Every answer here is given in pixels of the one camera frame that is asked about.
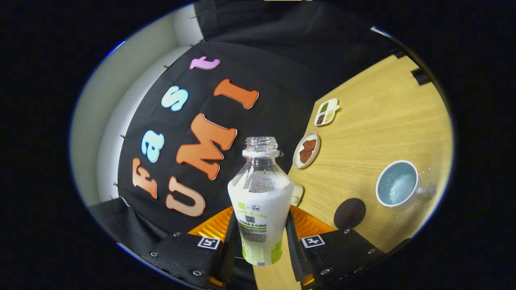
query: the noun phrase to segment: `bottle body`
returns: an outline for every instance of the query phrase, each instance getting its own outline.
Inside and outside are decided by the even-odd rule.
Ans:
[[[248,157],[229,182],[228,193],[238,221],[242,254],[248,263],[267,266],[280,259],[293,190],[294,183],[270,156]]]

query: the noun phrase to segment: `mug handle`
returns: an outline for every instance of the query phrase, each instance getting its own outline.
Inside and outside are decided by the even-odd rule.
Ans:
[[[433,195],[436,194],[436,187],[430,183],[428,187],[418,187],[415,193],[418,195],[426,194],[430,197],[433,197]]]

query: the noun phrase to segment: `wooden table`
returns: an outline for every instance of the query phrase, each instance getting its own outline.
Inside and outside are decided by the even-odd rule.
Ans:
[[[390,56],[338,86],[314,104],[306,133],[320,137],[320,150],[306,168],[288,176],[304,187],[299,208],[334,227],[337,207],[349,198],[366,205],[354,229],[383,252],[412,237],[428,220],[444,194],[453,158],[453,133],[443,100],[432,83],[420,86],[407,56]],[[332,123],[315,126],[320,104],[337,98],[341,107]],[[416,166],[423,186],[437,193],[401,211],[380,205],[375,187],[382,170],[396,160]],[[268,267],[254,267],[260,290],[301,289],[294,279],[286,235],[283,255]]]

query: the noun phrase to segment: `chocolate cookie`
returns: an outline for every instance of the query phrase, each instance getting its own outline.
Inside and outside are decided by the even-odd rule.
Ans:
[[[312,152],[303,149],[303,150],[301,150],[301,152],[299,152],[299,156],[300,156],[301,162],[306,163],[308,161],[308,159],[310,159],[310,156],[312,156]]]
[[[303,142],[303,147],[308,151],[314,151],[315,149],[315,142],[317,142],[316,139],[313,140],[307,140]]]

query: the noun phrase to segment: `qr code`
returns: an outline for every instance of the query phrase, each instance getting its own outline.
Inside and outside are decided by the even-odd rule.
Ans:
[[[246,216],[246,222],[256,223],[256,222],[254,221],[254,217],[250,217],[250,216]]]

